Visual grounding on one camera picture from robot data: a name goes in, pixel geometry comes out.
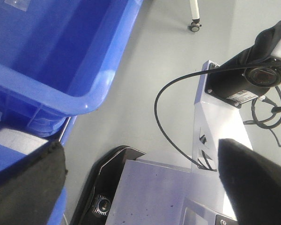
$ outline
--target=camera lens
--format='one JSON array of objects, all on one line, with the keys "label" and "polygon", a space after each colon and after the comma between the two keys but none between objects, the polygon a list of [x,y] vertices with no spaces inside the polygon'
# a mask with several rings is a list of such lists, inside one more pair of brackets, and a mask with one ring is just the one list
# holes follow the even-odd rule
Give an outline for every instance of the camera lens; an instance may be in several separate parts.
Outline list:
[{"label": "camera lens", "polygon": [[246,74],[247,80],[258,87],[273,87],[278,79],[276,71],[261,67],[254,68]]}]

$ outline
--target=caster wheel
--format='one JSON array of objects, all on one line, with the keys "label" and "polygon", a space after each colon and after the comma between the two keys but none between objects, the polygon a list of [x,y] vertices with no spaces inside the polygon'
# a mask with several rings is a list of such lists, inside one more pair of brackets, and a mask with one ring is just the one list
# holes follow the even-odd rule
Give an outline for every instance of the caster wheel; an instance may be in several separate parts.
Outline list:
[{"label": "caster wheel", "polygon": [[188,28],[190,31],[192,31],[192,32],[198,32],[198,31],[200,30],[200,27],[201,27],[201,26],[202,26],[202,25],[199,24],[199,23],[194,23],[194,22],[192,22],[191,25],[188,26],[187,28]]}]

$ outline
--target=gray floor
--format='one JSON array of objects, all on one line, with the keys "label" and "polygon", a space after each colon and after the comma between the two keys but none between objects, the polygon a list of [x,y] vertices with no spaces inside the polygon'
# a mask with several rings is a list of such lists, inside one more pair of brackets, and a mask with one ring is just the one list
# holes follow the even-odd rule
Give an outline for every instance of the gray floor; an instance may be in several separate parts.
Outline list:
[{"label": "gray floor", "polygon": [[[154,119],[154,99],[163,85],[200,71],[207,60],[224,63],[281,20],[281,0],[277,5],[269,0],[199,0],[199,8],[203,26],[191,33],[186,29],[191,20],[187,0],[144,0],[106,101],[95,112],[78,117],[66,144],[68,220],[93,163],[110,149],[125,144],[144,152],[174,151]],[[198,78],[177,83],[159,104],[165,130],[186,153],[192,146],[197,84]],[[278,101],[275,95],[271,91],[268,96]],[[259,108],[261,118],[270,115],[268,108]],[[241,114],[244,120],[251,118],[250,104]],[[281,148],[270,132],[257,127],[247,131],[253,148],[281,165]]]}]

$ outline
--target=black padding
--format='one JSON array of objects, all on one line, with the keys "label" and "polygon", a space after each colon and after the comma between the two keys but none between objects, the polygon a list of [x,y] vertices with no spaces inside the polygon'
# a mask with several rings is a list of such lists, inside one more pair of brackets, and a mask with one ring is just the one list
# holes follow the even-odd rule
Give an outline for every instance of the black padding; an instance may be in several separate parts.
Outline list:
[{"label": "black padding", "polygon": [[1,171],[0,225],[47,224],[65,178],[59,142],[48,143]]},{"label": "black padding", "polygon": [[281,225],[281,167],[232,139],[219,142],[220,178],[240,225]]}]

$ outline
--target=black fabric cover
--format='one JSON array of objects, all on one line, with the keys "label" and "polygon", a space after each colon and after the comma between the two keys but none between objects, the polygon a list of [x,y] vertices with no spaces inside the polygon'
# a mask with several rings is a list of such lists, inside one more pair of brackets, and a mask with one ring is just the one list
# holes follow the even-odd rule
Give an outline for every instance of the black fabric cover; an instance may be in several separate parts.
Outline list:
[{"label": "black fabric cover", "polygon": [[281,167],[232,139],[219,141],[218,157],[238,223],[281,225]]},{"label": "black fabric cover", "polygon": [[45,225],[65,178],[59,142],[48,143],[1,171],[0,225]]}]

